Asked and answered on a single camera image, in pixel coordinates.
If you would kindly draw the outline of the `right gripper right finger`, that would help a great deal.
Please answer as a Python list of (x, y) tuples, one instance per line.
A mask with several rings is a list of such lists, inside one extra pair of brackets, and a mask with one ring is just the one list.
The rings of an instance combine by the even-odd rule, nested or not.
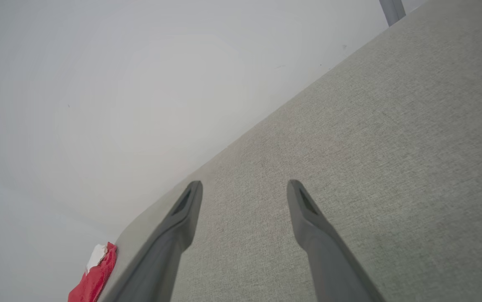
[(303, 184), (289, 180), (287, 204), (294, 237), (306, 252), (319, 302), (383, 302), (356, 257)]

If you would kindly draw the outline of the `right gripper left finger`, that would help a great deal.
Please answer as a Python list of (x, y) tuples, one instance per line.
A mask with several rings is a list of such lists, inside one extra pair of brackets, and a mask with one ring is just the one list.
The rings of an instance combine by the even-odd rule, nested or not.
[(101, 293), (102, 302), (168, 302), (181, 255), (190, 247), (203, 200), (203, 184), (190, 182), (166, 216), (154, 227), (138, 224), (140, 233), (124, 232), (117, 262)]

